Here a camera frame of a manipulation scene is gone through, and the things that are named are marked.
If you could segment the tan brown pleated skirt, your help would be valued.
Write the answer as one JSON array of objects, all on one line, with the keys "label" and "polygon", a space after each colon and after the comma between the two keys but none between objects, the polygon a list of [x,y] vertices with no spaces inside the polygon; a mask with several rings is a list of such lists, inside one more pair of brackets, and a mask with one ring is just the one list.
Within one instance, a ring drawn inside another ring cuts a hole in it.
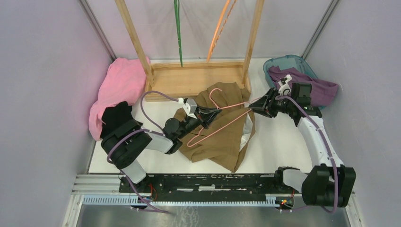
[{"label": "tan brown pleated skirt", "polygon": [[209,159],[231,173],[243,162],[255,134],[255,114],[245,107],[250,92],[236,83],[218,82],[195,97],[201,107],[221,107],[208,129],[201,126],[182,139],[179,151],[193,163]]}]

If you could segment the orange wavy hanger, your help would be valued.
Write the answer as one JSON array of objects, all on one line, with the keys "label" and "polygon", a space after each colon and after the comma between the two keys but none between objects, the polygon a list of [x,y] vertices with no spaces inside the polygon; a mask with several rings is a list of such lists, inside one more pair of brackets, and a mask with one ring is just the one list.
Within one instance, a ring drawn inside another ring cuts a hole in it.
[{"label": "orange wavy hanger", "polygon": [[217,45],[217,42],[221,37],[224,27],[228,21],[229,16],[231,15],[231,12],[236,3],[237,3],[237,0],[227,0],[225,2],[223,9],[220,13],[219,19],[218,19],[218,22],[217,22],[217,25],[216,25],[216,28],[215,28],[215,31],[214,31],[214,34],[212,37],[212,41],[209,46],[209,51],[208,51],[208,55],[206,58],[206,62],[210,61],[213,51]]}]

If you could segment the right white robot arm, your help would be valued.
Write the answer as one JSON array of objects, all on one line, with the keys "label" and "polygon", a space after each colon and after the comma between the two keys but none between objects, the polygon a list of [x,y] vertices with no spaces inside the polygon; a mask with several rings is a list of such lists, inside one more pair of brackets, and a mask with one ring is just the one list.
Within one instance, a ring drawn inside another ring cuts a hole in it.
[{"label": "right white robot arm", "polygon": [[313,168],[303,173],[295,167],[279,167],[273,187],[279,193],[290,188],[301,193],[306,206],[322,207],[328,213],[347,206],[356,180],[356,172],[346,167],[336,154],[324,128],[319,107],[311,105],[312,85],[294,83],[289,95],[270,88],[249,105],[256,114],[274,118],[287,114],[303,136]]}]

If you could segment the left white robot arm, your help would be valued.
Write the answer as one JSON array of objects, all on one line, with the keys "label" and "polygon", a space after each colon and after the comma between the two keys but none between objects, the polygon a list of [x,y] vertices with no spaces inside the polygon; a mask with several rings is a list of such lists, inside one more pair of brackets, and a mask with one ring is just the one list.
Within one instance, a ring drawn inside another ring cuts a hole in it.
[{"label": "left white robot arm", "polygon": [[107,162],[126,174],[137,192],[144,192],[149,185],[147,173],[137,160],[144,150],[173,154],[182,146],[185,136],[199,126],[208,128],[221,113],[217,108],[198,106],[182,120],[169,118],[162,132],[155,132],[143,128],[131,111],[132,107],[124,103],[106,108],[102,117],[101,147],[107,154]]}]

